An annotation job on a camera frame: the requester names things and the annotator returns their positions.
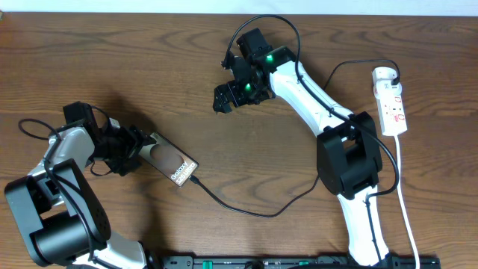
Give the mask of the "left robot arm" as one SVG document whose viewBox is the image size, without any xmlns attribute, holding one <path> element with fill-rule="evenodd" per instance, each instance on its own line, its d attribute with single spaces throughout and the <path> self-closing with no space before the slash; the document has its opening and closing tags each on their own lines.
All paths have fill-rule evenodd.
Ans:
<svg viewBox="0 0 478 269">
<path fill-rule="evenodd" d="M 103 161 L 111 173 L 125 176 L 141 165 L 141 149 L 155 140 L 112 118 L 98 126 L 94 109 L 84 102 L 64 106 L 66 123 L 50 130 L 40 163 L 4 189 L 28 254 L 41 267 L 161 268 L 141 242 L 112 231 L 83 174 Z"/>
</svg>

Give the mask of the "white charger adapter plug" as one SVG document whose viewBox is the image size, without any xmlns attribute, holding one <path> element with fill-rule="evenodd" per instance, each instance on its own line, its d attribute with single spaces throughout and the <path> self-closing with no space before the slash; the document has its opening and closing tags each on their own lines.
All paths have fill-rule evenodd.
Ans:
<svg viewBox="0 0 478 269">
<path fill-rule="evenodd" d="M 372 72 L 373 83 L 377 84 L 378 81 L 388 80 L 393 81 L 398 77 L 397 71 L 390 67 L 377 67 Z"/>
</svg>

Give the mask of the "white power strip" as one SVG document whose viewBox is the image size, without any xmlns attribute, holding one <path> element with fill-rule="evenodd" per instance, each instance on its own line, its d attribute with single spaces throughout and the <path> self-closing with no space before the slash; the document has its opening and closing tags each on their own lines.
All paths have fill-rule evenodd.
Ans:
<svg viewBox="0 0 478 269">
<path fill-rule="evenodd" d="M 379 121 L 384 136 L 397 136 L 407 131 L 403 108 L 402 85 L 393 85 L 392 80 L 378 80 L 373 88 L 379 112 Z"/>
</svg>

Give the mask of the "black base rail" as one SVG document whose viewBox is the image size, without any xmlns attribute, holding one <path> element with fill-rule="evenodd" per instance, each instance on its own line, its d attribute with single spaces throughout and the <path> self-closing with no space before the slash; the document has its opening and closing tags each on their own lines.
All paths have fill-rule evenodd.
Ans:
<svg viewBox="0 0 478 269">
<path fill-rule="evenodd" d="M 359 265 L 349 256 L 303 257 L 193 257 L 165 256 L 160 265 L 166 269 L 285 269 L 285 268 L 415 268 L 415 260 L 400 256 L 386 256 L 375 265 Z"/>
</svg>

